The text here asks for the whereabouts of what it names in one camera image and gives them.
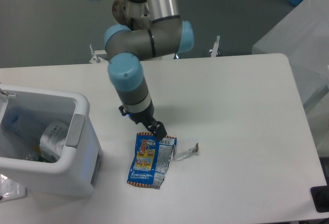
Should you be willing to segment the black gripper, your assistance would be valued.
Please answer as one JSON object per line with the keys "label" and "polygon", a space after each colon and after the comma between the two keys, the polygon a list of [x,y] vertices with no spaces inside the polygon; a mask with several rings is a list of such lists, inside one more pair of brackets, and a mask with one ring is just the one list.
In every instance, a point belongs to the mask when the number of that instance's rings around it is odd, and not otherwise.
{"label": "black gripper", "polygon": [[122,116],[128,116],[135,124],[142,123],[144,127],[153,134],[156,140],[162,140],[166,137],[167,131],[162,122],[156,121],[153,117],[154,105],[151,102],[149,106],[141,112],[132,113],[124,109],[124,106],[119,106]]}

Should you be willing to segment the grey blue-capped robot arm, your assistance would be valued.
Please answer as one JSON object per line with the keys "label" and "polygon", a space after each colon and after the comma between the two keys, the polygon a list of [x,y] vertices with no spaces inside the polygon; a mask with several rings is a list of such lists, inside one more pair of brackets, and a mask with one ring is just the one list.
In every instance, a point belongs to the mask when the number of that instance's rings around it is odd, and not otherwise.
{"label": "grey blue-capped robot arm", "polygon": [[108,75],[122,102],[121,114],[136,124],[142,123],[156,140],[161,140],[167,131],[153,117],[154,106],[141,61],[191,50],[193,29],[188,21],[181,19],[176,0],[127,1],[136,6],[147,5],[150,24],[137,30],[132,24],[118,23],[106,30]]}

